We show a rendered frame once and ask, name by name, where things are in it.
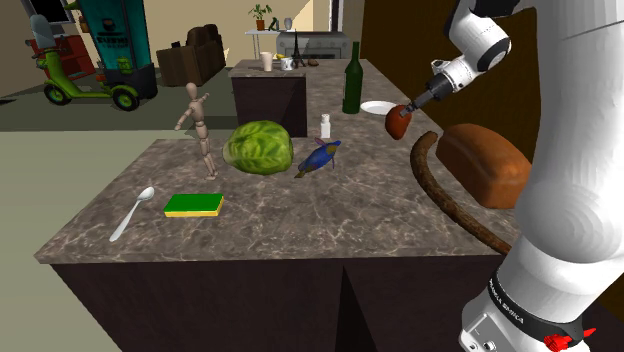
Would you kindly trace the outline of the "green and yellow sponge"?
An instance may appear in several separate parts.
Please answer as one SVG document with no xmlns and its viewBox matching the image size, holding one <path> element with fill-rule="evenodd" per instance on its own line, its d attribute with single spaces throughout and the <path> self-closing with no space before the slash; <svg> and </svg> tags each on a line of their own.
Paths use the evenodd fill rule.
<svg viewBox="0 0 624 352">
<path fill-rule="evenodd" d="M 224 196 L 212 194 L 174 194 L 163 209 L 166 217 L 218 216 Z"/>
</svg>

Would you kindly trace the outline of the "black tower figure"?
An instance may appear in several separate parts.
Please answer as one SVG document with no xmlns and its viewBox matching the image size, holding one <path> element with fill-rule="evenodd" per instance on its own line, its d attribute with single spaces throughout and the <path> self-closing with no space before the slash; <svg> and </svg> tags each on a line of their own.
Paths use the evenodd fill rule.
<svg viewBox="0 0 624 352">
<path fill-rule="evenodd" d="M 298 32 L 295 31 L 294 33 L 294 49 L 293 49 L 293 54 L 292 54 L 292 59 L 293 59 L 293 67 L 295 69 L 298 69 L 299 67 L 305 67 L 306 64 L 303 60 L 303 57 L 300 53 L 299 50 L 299 44 L 298 44 Z"/>
</svg>

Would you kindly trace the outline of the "green cabbage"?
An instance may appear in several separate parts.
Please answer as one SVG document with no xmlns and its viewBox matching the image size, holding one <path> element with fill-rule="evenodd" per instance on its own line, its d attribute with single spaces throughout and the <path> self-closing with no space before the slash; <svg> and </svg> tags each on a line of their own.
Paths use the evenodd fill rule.
<svg viewBox="0 0 624 352">
<path fill-rule="evenodd" d="M 237 127 L 224 144 L 222 155 L 239 171 L 271 175 L 290 168 L 294 151 L 289 133 L 280 124 L 261 120 Z"/>
</svg>

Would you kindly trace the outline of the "green scooter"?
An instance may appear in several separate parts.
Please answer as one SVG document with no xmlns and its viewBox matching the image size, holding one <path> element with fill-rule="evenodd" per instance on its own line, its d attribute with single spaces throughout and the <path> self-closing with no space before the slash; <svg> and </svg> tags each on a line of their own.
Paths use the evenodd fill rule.
<svg viewBox="0 0 624 352">
<path fill-rule="evenodd" d="M 63 45 L 66 36 L 55 37 L 50 23 L 40 14 L 30 17 L 30 27 L 39 53 L 35 53 L 32 59 L 36 67 L 48 70 L 49 79 L 44 82 L 44 94 L 53 104 L 64 106 L 73 99 L 79 98 L 111 98 L 113 103 L 124 111 L 133 111 L 140 103 L 138 91 L 126 84 L 112 83 L 104 74 L 98 74 L 96 81 L 101 89 L 99 91 L 83 91 L 65 73 L 61 54 L 68 52 L 69 48 Z"/>
</svg>

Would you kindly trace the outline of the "white plate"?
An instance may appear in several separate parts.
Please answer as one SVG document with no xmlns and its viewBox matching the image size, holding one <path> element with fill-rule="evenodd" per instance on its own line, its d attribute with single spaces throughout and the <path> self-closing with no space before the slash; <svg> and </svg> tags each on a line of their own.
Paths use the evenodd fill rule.
<svg viewBox="0 0 624 352">
<path fill-rule="evenodd" d="M 360 108 L 370 114 L 385 116 L 395 106 L 396 106 L 396 103 L 393 103 L 393 102 L 371 100 L 371 101 L 363 102 L 360 105 Z"/>
</svg>

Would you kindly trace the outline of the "dark green glass bottle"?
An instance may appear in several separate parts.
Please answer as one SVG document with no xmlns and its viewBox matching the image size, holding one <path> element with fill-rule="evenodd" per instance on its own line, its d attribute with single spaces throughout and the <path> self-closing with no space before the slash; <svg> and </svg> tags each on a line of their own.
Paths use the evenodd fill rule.
<svg viewBox="0 0 624 352">
<path fill-rule="evenodd" d="M 344 89 L 342 111 L 346 114 L 357 114 L 360 111 L 363 68 L 359 62 L 360 43 L 352 44 L 352 55 L 344 71 Z"/>
</svg>

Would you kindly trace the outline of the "wooden mannequin figure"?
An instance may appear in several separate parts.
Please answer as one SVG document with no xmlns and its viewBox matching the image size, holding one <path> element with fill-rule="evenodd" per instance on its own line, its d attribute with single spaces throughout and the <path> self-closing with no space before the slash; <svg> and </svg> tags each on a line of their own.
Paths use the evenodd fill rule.
<svg viewBox="0 0 624 352">
<path fill-rule="evenodd" d="M 187 83 L 185 88 L 188 93 L 190 102 L 188 104 L 188 108 L 178 119 L 174 129 L 179 130 L 181 128 L 181 125 L 188 117 L 191 117 L 193 119 L 195 129 L 199 138 L 200 152 L 203 158 L 203 162 L 207 168 L 206 179 L 215 180 L 218 175 L 218 171 L 210 154 L 209 131 L 204 122 L 203 109 L 203 103 L 209 97 L 209 93 L 205 93 L 203 96 L 199 96 L 197 86 L 193 82 Z"/>
</svg>

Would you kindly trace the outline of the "red-brown round fruit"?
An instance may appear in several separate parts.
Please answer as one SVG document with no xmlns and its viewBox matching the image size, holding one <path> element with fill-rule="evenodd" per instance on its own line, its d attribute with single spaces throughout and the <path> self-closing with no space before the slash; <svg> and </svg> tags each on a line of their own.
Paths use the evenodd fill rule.
<svg viewBox="0 0 624 352">
<path fill-rule="evenodd" d="M 405 108 L 405 105 L 396 105 L 388 111 L 385 117 L 385 129 L 395 140 L 403 138 L 412 119 L 410 112 L 402 115 Z"/>
</svg>

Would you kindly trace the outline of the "brown bread loaf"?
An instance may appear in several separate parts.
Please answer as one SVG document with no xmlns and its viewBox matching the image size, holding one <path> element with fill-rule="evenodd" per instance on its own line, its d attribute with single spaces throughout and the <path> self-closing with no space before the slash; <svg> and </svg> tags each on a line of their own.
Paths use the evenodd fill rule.
<svg viewBox="0 0 624 352">
<path fill-rule="evenodd" d="M 514 208 L 532 167 L 506 138 L 468 123 L 444 130 L 436 156 L 481 206 L 491 209 Z"/>
</svg>

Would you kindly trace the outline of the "blue fish figure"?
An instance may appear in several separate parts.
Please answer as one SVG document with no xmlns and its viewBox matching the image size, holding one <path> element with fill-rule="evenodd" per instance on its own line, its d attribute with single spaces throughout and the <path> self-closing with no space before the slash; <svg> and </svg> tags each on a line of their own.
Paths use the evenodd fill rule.
<svg viewBox="0 0 624 352">
<path fill-rule="evenodd" d="M 314 140 L 319 144 L 319 147 L 298 165 L 299 172 L 295 175 L 295 178 L 302 178 L 306 173 L 322 168 L 329 161 L 332 162 L 332 167 L 335 167 L 334 156 L 341 141 L 324 142 L 317 137 Z"/>
</svg>

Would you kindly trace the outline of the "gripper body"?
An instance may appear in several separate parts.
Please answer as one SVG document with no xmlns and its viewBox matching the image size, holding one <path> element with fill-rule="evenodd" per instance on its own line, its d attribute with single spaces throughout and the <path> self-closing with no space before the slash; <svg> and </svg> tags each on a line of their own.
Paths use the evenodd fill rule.
<svg viewBox="0 0 624 352">
<path fill-rule="evenodd" d="M 422 108 L 430 100 L 440 101 L 452 93 L 452 83 L 443 73 L 438 73 L 432 77 L 425 87 L 425 91 L 412 101 L 413 110 Z"/>
</svg>

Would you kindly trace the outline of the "grey oven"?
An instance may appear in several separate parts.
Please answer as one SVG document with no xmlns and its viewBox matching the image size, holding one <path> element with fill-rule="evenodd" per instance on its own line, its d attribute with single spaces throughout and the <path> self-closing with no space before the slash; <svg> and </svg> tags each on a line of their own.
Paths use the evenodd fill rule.
<svg viewBox="0 0 624 352">
<path fill-rule="evenodd" d="M 295 43 L 303 59 L 349 59 L 351 57 L 351 40 L 342 32 L 337 31 L 286 31 L 276 38 L 278 54 L 292 56 Z"/>
</svg>

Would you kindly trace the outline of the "white side table with plant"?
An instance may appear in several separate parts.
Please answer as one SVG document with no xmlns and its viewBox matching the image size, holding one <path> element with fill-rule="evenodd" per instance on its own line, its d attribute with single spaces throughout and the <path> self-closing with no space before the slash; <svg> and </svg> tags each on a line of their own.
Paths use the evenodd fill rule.
<svg viewBox="0 0 624 352">
<path fill-rule="evenodd" d="M 246 35 L 249 35 L 252 38 L 253 52 L 254 58 L 258 59 L 260 54 L 260 39 L 259 36 L 261 34 L 278 34 L 281 32 L 293 32 L 294 28 L 292 27 L 292 19 L 285 18 L 284 19 L 284 27 L 280 27 L 280 21 L 273 17 L 269 26 L 266 26 L 264 17 L 273 12 L 272 8 L 269 5 L 262 6 L 261 4 L 256 4 L 248 14 L 251 15 L 255 19 L 256 28 L 249 30 L 246 32 Z"/>
</svg>

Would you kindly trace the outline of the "red cabinet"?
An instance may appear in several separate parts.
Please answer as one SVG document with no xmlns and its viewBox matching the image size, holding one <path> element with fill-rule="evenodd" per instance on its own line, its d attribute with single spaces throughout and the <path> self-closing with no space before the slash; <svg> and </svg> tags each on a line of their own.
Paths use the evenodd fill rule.
<svg viewBox="0 0 624 352">
<path fill-rule="evenodd" d="M 80 35 L 55 36 L 62 68 L 70 80 L 86 77 L 96 72 Z"/>
</svg>

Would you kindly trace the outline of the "teal vending machine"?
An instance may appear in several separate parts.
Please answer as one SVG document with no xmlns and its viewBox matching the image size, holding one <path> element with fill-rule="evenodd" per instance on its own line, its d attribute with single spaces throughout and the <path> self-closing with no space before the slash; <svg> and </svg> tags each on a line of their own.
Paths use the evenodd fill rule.
<svg viewBox="0 0 624 352">
<path fill-rule="evenodd" d="M 157 93 L 143 0 L 76 0 L 111 88 L 133 88 L 139 99 Z"/>
</svg>

